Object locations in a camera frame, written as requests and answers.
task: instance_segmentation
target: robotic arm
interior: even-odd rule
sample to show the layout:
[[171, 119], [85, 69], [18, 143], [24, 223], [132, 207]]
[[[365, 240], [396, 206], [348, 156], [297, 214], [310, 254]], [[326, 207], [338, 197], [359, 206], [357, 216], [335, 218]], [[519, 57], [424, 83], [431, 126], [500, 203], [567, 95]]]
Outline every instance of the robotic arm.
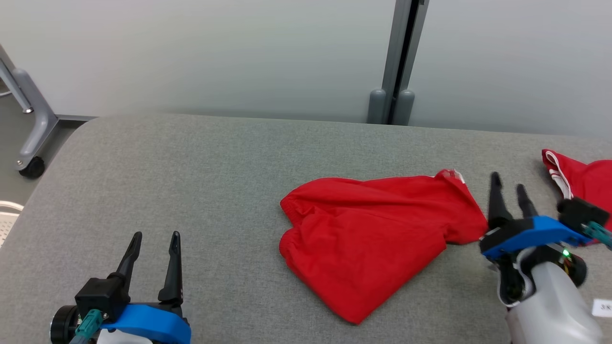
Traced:
[[51, 322], [52, 344], [189, 344], [191, 328], [183, 318], [181, 235], [170, 242], [170, 262], [159, 302], [131, 303], [128, 294], [143, 234], [136, 232], [116, 272], [89, 279], [76, 305], [61, 307]]
[[523, 185], [517, 186], [522, 219], [506, 209], [497, 172], [491, 175], [489, 232], [480, 252], [498, 271], [499, 300], [513, 344], [599, 344], [603, 334], [578, 287], [586, 264], [563, 243], [585, 245], [594, 239], [611, 245], [603, 229], [609, 214], [579, 198], [561, 201], [559, 220], [538, 215]]

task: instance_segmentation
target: chair caster wheel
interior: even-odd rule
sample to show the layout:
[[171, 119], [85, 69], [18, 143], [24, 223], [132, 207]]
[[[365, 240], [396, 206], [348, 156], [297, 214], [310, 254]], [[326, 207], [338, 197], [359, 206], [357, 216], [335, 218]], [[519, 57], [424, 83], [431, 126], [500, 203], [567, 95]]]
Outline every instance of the chair caster wheel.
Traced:
[[36, 179], [42, 176], [43, 172], [45, 172], [45, 162], [40, 157], [34, 157], [26, 168], [19, 171], [19, 174], [28, 179]]

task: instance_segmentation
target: white label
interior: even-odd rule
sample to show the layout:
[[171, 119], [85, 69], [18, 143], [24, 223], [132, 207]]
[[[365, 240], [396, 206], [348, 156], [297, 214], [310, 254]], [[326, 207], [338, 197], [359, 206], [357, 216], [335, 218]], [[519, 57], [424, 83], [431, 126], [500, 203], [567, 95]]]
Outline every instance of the white label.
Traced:
[[612, 318], [612, 300], [594, 299], [593, 315]]

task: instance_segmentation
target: gray floor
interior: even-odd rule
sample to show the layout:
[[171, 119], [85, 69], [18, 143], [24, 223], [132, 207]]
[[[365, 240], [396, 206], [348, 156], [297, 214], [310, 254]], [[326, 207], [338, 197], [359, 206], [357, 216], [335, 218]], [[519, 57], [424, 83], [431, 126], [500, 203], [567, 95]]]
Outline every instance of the gray floor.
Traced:
[[[4, 91], [8, 90], [0, 81], [0, 92]], [[80, 124], [61, 121], [55, 128], [38, 154], [46, 166], [49, 166], [55, 153]], [[26, 204], [38, 183], [37, 180], [22, 177], [13, 169], [13, 163], [33, 125], [34, 116], [22, 113], [12, 95], [0, 98], [0, 200]]]

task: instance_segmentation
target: teal connector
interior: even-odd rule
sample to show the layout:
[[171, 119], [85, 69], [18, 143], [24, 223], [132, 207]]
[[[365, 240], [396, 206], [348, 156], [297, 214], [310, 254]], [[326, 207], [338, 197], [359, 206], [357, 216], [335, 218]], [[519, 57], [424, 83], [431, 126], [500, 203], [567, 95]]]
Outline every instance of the teal connector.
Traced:
[[90, 310], [76, 329], [75, 336], [70, 341], [70, 344], [87, 343], [100, 329], [102, 321], [104, 321], [104, 317], [101, 311], [97, 309]]
[[589, 225], [584, 229], [584, 233], [593, 239], [599, 240], [612, 250], [612, 233], [602, 227], [599, 223], [589, 222]]

